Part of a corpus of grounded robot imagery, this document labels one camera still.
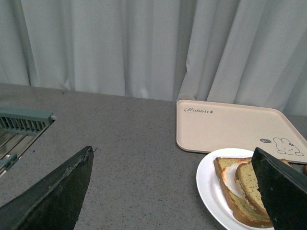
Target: curtain fold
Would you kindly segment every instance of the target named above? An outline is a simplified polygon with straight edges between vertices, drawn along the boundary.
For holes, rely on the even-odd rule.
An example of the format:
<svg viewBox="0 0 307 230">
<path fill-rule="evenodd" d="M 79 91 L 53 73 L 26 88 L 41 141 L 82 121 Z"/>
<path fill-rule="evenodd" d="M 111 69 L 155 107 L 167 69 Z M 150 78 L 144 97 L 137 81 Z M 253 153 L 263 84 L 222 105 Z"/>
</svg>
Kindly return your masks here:
<svg viewBox="0 0 307 230">
<path fill-rule="evenodd" d="M 307 2 L 3 0 L 0 82 L 307 115 Z"/>
</svg>

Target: green tea bread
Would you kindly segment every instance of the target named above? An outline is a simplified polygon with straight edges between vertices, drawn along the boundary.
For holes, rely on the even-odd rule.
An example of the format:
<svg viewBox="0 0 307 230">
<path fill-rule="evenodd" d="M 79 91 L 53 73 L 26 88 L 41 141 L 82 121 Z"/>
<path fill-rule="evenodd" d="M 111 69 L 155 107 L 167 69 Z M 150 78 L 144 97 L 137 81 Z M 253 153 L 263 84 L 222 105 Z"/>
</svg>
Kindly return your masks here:
<svg viewBox="0 0 307 230">
<path fill-rule="evenodd" d="M 269 218 L 265 218 L 262 215 L 256 213 L 249 205 L 241 198 L 233 194 L 225 185 L 222 179 L 222 171 L 225 167 L 229 167 L 232 164 L 242 160 L 240 158 L 221 158 L 218 157 L 214 160 L 214 167 L 217 177 L 219 178 L 220 186 L 226 202 L 231 210 L 233 210 L 233 216 L 239 222 L 256 228 L 269 228 L 272 227 L 272 222 Z"/>
<path fill-rule="evenodd" d="M 307 177 L 260 148 L 252 165 L 274 229 L 307 229 Z"/>
<path fill-rule="evenodd" d="M 247 204 L 259 215 L 269 218 L 258 190 L 258 181 L 251 161 L 238 166 L 236 170 L 236 184 L 240 188 Z"/>
</svg>

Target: rabbit cartoon print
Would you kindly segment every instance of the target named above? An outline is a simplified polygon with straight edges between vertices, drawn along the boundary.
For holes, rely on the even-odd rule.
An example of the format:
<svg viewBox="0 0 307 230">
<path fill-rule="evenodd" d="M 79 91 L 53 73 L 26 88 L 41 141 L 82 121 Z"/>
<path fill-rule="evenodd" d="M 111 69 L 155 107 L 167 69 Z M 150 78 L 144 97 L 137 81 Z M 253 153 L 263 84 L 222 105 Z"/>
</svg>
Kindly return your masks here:
<svg viewBox="0 0 307 230">
<path fill-rule="evenodd" d="M 286 138 L 274 138 L 273 140 L 276 144 L 277 152 L 280 154 L 289 154 L 296 156 L 304 155 L 294 144 L 292 144 Z"/>
</svg>

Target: bread crust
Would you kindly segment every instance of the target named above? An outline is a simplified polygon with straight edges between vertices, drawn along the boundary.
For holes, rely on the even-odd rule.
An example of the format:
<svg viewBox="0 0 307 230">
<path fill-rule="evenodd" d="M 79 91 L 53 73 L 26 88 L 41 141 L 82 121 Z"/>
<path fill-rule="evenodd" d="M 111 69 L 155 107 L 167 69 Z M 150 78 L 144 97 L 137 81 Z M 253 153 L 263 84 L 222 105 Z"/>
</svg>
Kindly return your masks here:
<svg viewBox="0 0 307 230">
<path fill-rule="evenodd" d="M 228 158 L 234 161 L 239 160 L 239 158 Z M 223 168 L 219 161 L 222 161 L 223 158 L 217 157 L 213 163 L 215 167 L 216 175 L 219 179 L 219 183 L 223 192 L 223 195 L 226 199 L 227 205 L 233 211 L 233 216 L 239 222 L 246 224 L 251 227 L 256 228 L 269 228 L 272 227 L 272 222 L 269 218 L 262 217 L 261 215 L 257 214 L 254 210 L 252 210 L 245 201 L 241 198 L 237 197 L 233 194 L 224 184 L 222 180 L 222 171 Z"/>
</svg>

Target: white plate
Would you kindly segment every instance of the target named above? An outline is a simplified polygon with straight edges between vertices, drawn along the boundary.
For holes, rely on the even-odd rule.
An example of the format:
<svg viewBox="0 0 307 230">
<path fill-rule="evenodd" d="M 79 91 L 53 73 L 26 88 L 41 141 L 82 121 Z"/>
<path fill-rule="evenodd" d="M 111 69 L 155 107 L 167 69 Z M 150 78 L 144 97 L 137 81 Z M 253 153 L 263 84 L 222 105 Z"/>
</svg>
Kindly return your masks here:
<svg viewBox="0 0 307 230">
<path fill-rule="evenodd" d="M 228 230 L 260 230 L 237 221 L 228 207 L 219 180 L 215 173 L 213 161 L 216 157 L 252 157 L 253 152 L 245 149 L 219 149 L 209 153 L 200 162 L 196 182 L 201 199 L 213 217 Z"/>
</svg>

